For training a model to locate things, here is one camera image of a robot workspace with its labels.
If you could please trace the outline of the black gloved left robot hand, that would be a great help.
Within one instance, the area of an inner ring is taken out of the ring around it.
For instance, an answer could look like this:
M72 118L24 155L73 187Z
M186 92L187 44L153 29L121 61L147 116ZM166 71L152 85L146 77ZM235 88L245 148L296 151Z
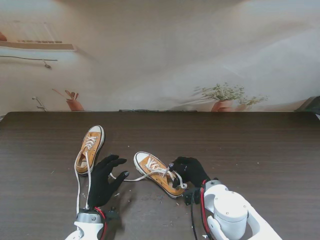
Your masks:
M118 190L122 182L129 176L130 173L128 171L123 171L111 183L108 180L112 170L126 162L127 159L111 154L94 167L91 173L91 185L87 198L90 210L106 205L114 192Z

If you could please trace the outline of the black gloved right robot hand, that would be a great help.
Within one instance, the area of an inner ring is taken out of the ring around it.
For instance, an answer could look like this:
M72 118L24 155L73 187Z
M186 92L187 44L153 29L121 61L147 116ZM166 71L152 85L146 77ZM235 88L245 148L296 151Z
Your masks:
M169 170L177 172L183 183L192 183L196 188L200 188L203 183L211 179L205 172L201 163L193 157L179 156L169 164Z

